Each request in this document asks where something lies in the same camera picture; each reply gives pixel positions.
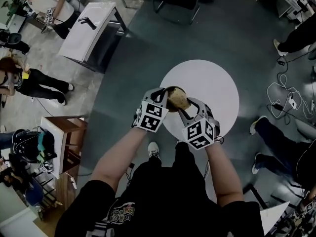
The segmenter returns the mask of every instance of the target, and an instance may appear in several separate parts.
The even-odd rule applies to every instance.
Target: glove
[[[187,143],[199,150],[215,142],[220,133],[220,125],[206,104],[196,98],[188,98],[188,101],[197,107],[197,115],[190,117],[184,110],[178,111],[185,127],[182,134]]]
[[[168,92],[164,88],[148,90],[134,115],[132,127],[157,132],[168,113]]]

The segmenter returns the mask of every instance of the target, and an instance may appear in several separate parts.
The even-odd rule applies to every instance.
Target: printed graphic on shirt
[[[109,218],[109,223],[120,225],[124,221],[130,221],[135,213],[135,207],[132,206],[134,204],[133,202],[128,202],[122,206],[114,207]]]

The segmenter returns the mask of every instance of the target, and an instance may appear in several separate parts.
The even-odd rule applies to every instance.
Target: black cable
[[[47,111],[47,113],[53,117],[53,115],[50,114],[50,112],[44,107],[44,105],[40,102],[40,100],[39,100],[38,98],[36,98],[36,97],[35,97],[35,99],[38,100],[38,102],[39,102],[40,105],[45,109],[45,111]]]

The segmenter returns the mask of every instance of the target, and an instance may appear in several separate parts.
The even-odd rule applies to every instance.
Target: white table
[[[239,111],[239,95],[230,75],[210,61],[190,60],[175,66],[162,80],[160,87],[178,86],[188,97],[206,103],[220,123],[220,136],[233,127]],[[191,105],[186,112],[194,117],[197,108]],[[178,113],[168,113],[163,121],[167,130],[177,139],[184,141],[184,128]]]
[[[83,24],[83,21],[79,21],[85,17],[91,20],[96,27],[95,29],[91,28],[87,23]],[[118,35],[124,34],[124,31],[127,30],[116,9],[115,2],[90,2],[71,28],[58,54],[94,70],[88,63],[88,60],[108,24],[118,25],[118,28],[122,27],[123,31],[116,32]]]

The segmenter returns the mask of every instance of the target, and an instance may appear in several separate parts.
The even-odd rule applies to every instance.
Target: tiled floor
[[[115,1],[127,25],[137,11],[131,8],[126,9],[121,0],[90,1]],[[0,124],[5,125],[7,131],[14,131],[19,128],[31,129],[40,124],[42,116],[49,116],[44,107],[53,116],[89,115],[103,74],[94,73],[58,55],[57,53],[63,40],[55,32],[41,34],[39,29],[26,24],[21,34],[22,40],[31,46],[31,50],[27,54],[27,62],[31,67],[39,69],[51,77],[73,83],[75,90],[66,96],[68,100],[66,106],[61,106],[56,102],[46,99],[39,99],[40,102],[38,100],[31,101],[30,97],[17,92],[13,97],[7,98],[5,108],[1,109]],[[2,49],[2,56],[6,52],[6,49]]]

